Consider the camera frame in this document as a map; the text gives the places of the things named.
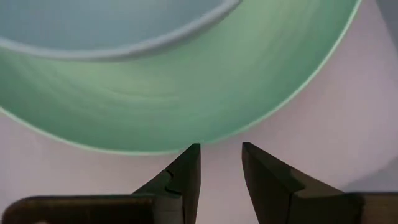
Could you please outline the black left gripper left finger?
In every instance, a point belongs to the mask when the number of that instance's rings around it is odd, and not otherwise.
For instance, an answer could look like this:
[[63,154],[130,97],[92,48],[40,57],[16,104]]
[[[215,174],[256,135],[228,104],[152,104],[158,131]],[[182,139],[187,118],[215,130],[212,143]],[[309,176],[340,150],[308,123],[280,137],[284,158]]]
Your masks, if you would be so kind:
[[136,194],[176,196],[182,200],[183,222],[195,224],[201,186],[201,150],[195,143],[163,171],[138,188]]

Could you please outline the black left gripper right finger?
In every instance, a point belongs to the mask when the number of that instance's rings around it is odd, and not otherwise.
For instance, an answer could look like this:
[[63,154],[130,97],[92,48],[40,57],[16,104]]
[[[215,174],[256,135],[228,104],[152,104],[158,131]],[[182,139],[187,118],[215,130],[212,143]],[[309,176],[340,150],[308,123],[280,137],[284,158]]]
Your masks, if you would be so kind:
[[242,144],[246,186],[259,223],[359,223],[360,197],[321,182],[250,142]]

